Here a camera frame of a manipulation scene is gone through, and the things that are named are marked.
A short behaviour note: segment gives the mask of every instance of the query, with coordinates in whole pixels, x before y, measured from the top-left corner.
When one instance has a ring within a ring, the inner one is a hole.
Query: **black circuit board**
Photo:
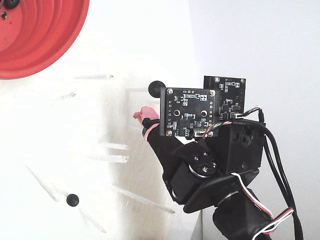
[[[204,76],[203,88],[214,90],[218,104],[213,110],[213,122],[229,120],[231,113],[244,113],[245,78]]]
[[[160,135],[202,137],[213,124],[216,97],[210,89],[162,88]]]

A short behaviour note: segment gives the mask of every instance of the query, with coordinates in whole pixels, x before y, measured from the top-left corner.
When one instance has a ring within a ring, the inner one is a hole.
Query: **red plastic bowl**
[[[76,40],[88,8],[89,0],[20,0],[14,9],[3,6],[0,79],[30,76],[58,60]]]

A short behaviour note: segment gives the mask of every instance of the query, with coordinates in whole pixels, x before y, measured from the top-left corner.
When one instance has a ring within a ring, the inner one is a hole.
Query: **black rubber foot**
[[[159,99],[161,95],[160,89],[165,87],[166,85],[162,81],[153,81],[152,83],[150,83],[148,91],[152,97]]]
[[[79,204],[79,197],[75,194],[69,194],[66,197],[66,203],[71,207],[75,207]]]
[[[4,0],[3,5],[6,9],[14,9],[19,3],[20,0]]]

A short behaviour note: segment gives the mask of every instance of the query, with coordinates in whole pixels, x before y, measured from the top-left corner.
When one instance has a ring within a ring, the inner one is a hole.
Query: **white wire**
[[[292,209],[291,211],[287,212],[285,215],[283,215],[282,217],[280,217],[278,220],[276,220],[276,221],[268,224],[268,225],[265,226],[263,229],[261,229],[260,231],[258,231],[258,232],[252,237],[251,240],[255,240],[256,237],[259,236],[261,233],[268,233],[268,232],[270,232],[270,231],[275,230],[275,229],[278,227],[278,225],[279,225],[280,223],[282,223],[284,220],[286,220],[287,218],[289,218],[289,217],[292,215],[293,212],[294,212],[294,210]]]
[[[238,179],[239,179],[239,181],[240,181],[240,184],[241,184],[243,190],[253,199],[254,203],[255,203],[260,209],[265,209],[265,210],[269,213],[269,215],[271,216],[271,218],[273,218],[272,212],[271,212],[265,205],[263,205],[261,202],[259,202],[259,201],[249,192],[249,190],[248,190],[248,189],[246,188],[246,186],[244,185],[244,183],[243,183],[243,181],[242,181],[242,179],[241,179],[241,176],[240,176],[238,173],[236,173],[236,172],[233,172],[233,173],[231,173],[231,174],[234,175],[234,176],[236,176],[236,177],[238,177]]]
[[[291,211],[287,212],[285,215],[283,215],[281,218],[283,218],[284,216],[286,216],[287,214],[289,214],[287,217],[285,217],[284,219],[282,219],[281,221],[279,221],[277,224],[275,224],[273,222],[274,227],[268,230],[263,231],[263,233],[269,233],[269,232],[273,232],[274,230],[276,230],[276,228],[279,226],[280,223],[282,223],[284,220],[286,220],[288,217],[290,217],[292,215],[292,213],[294,212],[294,210],[292,209]]]

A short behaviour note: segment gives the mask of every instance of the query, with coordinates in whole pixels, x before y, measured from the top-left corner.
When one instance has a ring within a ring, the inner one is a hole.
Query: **white surface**
[[[190,239],[199,213],[172,202],[132,114],[159,108],[150,82],[190,85],[193,59],[187,1],[91,1],[61,59],[1,80],[0,239]],[[24,164],[79,205],[54,202]]]
[[[319,1],[189,1],[196,78],[246,78],[246,109],[262,106],[289,180],[304,239],[320,235]],[[274,215],[285,201],[263,157],[249,186]],[[203,211],[203,239],[225,239]],[[294,239],[289,218],[271,235]]]

